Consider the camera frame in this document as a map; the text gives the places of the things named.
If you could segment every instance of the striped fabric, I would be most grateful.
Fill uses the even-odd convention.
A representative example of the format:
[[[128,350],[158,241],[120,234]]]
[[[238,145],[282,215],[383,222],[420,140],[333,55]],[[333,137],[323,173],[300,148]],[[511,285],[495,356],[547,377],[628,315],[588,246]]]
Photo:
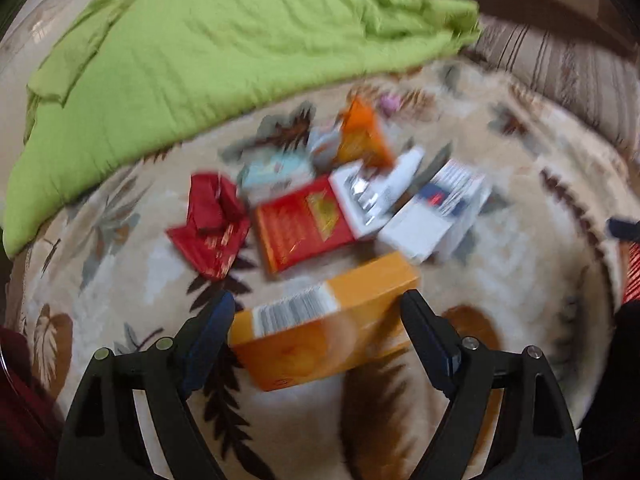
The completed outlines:
[[[527,25],[482,17],[470,56],[513,73],[531,89],[574,113],[621,151],[637,158],[636,68],[592,44],[556,38]]]
[[[629,246],[629,270],[626,279],[625,295],[623,303],[631,300],[640,300],[640,246]]]

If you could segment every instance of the red wrapper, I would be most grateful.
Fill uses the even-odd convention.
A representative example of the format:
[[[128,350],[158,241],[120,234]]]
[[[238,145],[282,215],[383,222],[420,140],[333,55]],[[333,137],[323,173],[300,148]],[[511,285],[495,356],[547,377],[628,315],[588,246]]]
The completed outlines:
[[[195,173],[191,175],[187,223],[166,233],[199,273],[222,280],[249,227],[235,184],[219,173]]]
[[[327,176],[258,206],[255,218],[271,272],[355,241]]]

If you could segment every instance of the screw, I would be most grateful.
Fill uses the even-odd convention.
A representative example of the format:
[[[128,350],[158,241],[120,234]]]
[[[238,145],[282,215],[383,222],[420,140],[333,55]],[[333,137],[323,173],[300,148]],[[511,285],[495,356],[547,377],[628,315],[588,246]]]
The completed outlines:
[[[163,337],[158,339],[158,342],[156,342],[156,348],[158,350],[168,350],[169,348],[171,348],[171,346],[173,346],[173,344],[173,339],[171,339],[170,337]]]
[[[480,342],[475,337],[466,336],[462,340],[462,346],[467,350],[478,350],[478,348],[480,348]]]
[[[103,359],[106,359],[107,357],[109,357],[109,349],[108,348],[98,348],[94,352],[94,358],[98,359],[98,361],[102,361]]]
[[[534,359],[540,359],[542,357],[542,350],[537,346],[527,346],[527,354]]]

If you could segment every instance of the crumpled red packet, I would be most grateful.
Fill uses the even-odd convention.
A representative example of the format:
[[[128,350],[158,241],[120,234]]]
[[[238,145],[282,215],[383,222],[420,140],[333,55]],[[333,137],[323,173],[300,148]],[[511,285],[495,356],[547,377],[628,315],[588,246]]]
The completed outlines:
[[[236,185],[219,173],[191,175],[186,225],[167,229],[174,245],[202,275],[222,280],[249,232]]]

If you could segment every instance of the maroon fabric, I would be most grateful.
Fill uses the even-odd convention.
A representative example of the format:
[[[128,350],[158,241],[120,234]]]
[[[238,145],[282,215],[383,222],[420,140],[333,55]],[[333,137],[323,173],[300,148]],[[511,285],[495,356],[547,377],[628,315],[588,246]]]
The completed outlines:
[[[187,223],[168,229],[167,235],[200,274],[222,280],[249,226],[235,184],[219,173],[195,173],[191,175]]]
[[[22,453],[23,462],[43,478],[53,478],[62,432],[52,412],[53,402],[34,388],[24,337],[0,328],[0,344],[11,378],[9,382],[0,368],[0,431]]]

